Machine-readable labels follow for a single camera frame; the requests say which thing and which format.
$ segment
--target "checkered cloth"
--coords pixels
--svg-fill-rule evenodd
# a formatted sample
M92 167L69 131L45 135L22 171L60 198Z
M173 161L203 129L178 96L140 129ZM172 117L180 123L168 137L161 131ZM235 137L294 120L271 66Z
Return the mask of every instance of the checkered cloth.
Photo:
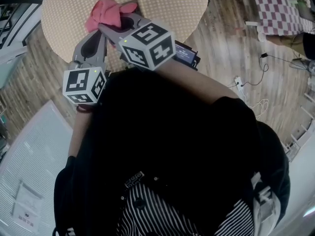
M255 0L263 33L268 35L295 35L310 32L315 24L299 16L295 4L289 0Z

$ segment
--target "beige mat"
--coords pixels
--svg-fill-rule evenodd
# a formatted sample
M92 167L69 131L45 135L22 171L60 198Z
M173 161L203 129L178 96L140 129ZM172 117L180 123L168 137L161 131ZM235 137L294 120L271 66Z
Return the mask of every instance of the beige mat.
M84 23L97 0L44 0L42 27L53 51L66 62L72 61L75 46L87 34ZM129 0L116 0L124 3ZM158 19L175 31L184 42L197 27L208 0L138 0L143 15ZM108 48L109 69L121 70L125 63L119 53Z

